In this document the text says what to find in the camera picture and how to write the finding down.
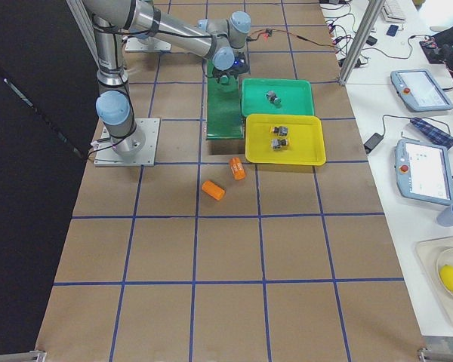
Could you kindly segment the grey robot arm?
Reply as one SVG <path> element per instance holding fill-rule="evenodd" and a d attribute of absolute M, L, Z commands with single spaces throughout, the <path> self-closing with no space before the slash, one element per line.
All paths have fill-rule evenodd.
<path fill-rule="evenodd" d="M 131 28 L 131 31 L 136 32 L 139 42 L 151 47 L 161 45 L 170 48 L 174 45 L 197 55 L 205 55 L 221 48 L 230 48 L 235 53 L 243 51 L 250 29 L 250 16 L 244 11 L 235 11 L 227 18 L 200 19 L 195 25 L 162 13 L 157 31 L 137 27 Z"/>
<path fill-rule="evenodd" d="M 140 118 L 133 107 L 129 78 L 137 67 L 133 53 L 165 53 L 175 46 L 202 59 L 207 79 L 223 92 L 237 89 L 248 72 L 245 48 L 251 17 L 235 11 L 228 18 L 190 25 L 152 1 L 69 1 L 69 9 L 97 65 L 95 108 L 102 135 L 88 157 L 99 167 L 152 166 L 159 118 Z"/>

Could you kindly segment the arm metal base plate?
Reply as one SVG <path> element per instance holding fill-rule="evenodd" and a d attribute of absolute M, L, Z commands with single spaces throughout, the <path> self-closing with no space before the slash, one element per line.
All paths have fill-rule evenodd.
<path fill-rule="evenodd" d="M 100 139 L 93 141 L 94 165 L 96 167 L 152 167 L 156 160 L 159 138 L 159 118 L 136 118 L 136 130 L 129 138 L 111 139 L 109 131 L 102 126 Z"/>
<path fill-rule="evenodd" d="M 171 44 L 157 38 L 131 37 L 126 41 L 126 53 L 157 53 L 170 52 Z"/>

